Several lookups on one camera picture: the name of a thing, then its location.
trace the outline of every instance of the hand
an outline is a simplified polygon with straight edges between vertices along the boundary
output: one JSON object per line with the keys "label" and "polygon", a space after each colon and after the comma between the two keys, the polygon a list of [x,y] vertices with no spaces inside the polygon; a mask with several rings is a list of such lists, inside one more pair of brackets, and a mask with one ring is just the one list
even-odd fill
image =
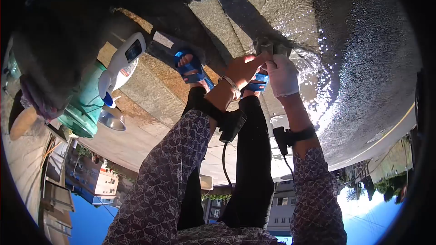
{"label": "hand", "polygon": [[266,61],[270,84],[275,97],[289,96],[300,91],[298,70],[285,55],[273,55],[273,61]]}
{"label": "hand", "polygon": [[243,89],[256,75],[259,68],[272,57],[267,52],[262,52],[259,56],[245,55],[233,59],[228,65],[225,75]]}

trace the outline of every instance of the yellow line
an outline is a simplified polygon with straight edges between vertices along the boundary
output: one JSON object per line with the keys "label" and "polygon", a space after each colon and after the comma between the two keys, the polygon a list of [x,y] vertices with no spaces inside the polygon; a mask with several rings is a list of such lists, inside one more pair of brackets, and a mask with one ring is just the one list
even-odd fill
{"label": "yellow line", "polygon": [[410,112],[412,111],[412,109],[415,107],[415,103],[413,103],[411,105],[411,107],[409,108],[409,110],[407,111],[407,113],[403,116],[403,118],[401,118],[401,120],[394,126],[394,128],[392,128],[387,134],[385,134],[382,138],[380,138],[377,142],[375,142],[372,146],[370,146],[368,149],[364,150],[363,152],[359,153],[358,155],[354,156],[351,159],[348,159],[345,162],[340,162],[334,165],[331,165],[330,167],[334,167],[336,165],[342,164],[342,163],[348,163],[349,161],[359,157],[360,155],[362,155],[363,153],[367,152],[368,150],[370,150],[373,146],[377,145],[380,141],[382,141],[386,136],[388,136],[393,130],[395,130],[395,128],[406,118],[406,116],[408,116],[410,114]]}

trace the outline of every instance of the white spray bottle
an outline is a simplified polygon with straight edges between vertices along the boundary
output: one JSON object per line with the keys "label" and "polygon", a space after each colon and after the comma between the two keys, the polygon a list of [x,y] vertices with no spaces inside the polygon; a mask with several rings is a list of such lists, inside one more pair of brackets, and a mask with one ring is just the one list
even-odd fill
{"label": "white spray bottle", "polygon": [[99,95],[103,102],[115,108],[112,92],[123,86],[134,73],[139,56],[146,48],[142,33],[130,36],[112,56],[107,70],[99,78]]}

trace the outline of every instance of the purple patterned shirt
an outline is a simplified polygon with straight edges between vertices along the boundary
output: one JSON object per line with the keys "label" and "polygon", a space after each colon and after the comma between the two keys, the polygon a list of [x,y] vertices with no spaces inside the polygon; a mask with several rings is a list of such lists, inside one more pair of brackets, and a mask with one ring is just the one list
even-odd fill
{"label": "purple patterned shirt", "polygon": [[[238,231],[223,222],[177,231],[188,177],[206,154],[210,137],[207,115],[187,112],[143,161],[103,244],[281,244],[261,228]],[[294,165],[294,244],[346,244],[334,178],[322,150],[310,149],[305,161],[294,156]]]}

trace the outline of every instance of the leggings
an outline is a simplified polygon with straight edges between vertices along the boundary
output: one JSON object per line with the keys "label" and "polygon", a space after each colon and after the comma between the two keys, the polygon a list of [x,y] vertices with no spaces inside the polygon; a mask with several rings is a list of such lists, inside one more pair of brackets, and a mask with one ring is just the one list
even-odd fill
{"label": "leggings", "polygon": [[[183,114],[191,110],[195,101],[203,98],[205,94],[206,90],[203,87],[191,88]],[[241,99],[239,109],[247,115],[247,121],[238,134],[236,184],[232,197],[218,221],[224,222],[230,228],[266,229],[275,188],[271,178],[268,128],[256,96]],[[186,184],[177,230],[203,224],[201,186],[197,168],[191,173]]]}

